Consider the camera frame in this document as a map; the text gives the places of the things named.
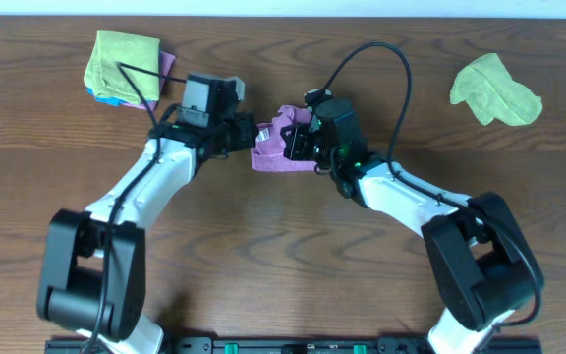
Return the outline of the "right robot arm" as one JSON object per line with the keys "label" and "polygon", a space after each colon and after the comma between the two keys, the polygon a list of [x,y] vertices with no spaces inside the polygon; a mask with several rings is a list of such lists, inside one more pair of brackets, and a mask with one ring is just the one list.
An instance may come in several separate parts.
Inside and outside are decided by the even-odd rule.
{"label": "right robot arm", "polygon": [[358,130],[294,124],[281,131],[284,155],[313,160],[340,194],[383,212],[424,239],[445,310],[427,340],[437,353],[485,353],[510,316],[540,309],[544,277],[516,219],[494,193],[478,197],[444,191],[368,148]]}

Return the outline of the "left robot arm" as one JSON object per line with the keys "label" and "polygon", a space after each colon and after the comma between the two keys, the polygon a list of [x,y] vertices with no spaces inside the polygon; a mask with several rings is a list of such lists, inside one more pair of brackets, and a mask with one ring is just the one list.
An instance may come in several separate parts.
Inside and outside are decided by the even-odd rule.
{"label": "left robot arm", "polygon": [[253,148],[257,134],[249,112],[202,126],[185,118],[156,123],[141,157],[107,194],[50,220],[38,316],[84,335],[84,352],[160,352],[163,329],[142,312],[145,234],[207,160]]}

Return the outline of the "purple microfiber cloth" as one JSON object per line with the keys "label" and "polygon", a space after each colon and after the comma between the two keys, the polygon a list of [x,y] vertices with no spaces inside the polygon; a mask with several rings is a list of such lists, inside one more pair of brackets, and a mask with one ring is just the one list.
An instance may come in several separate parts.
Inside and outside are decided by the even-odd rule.
{"label": "purple microfiber cloth", "polygon": [[282,105],[270,122],[259,123],[255,147],[251,149],[252,169],[259,172],[302,172],[315,167],[312,161],[296,161],[283,153],[285,142],[280,131],[295,123],[309,123],[310,113],[305,108]]}

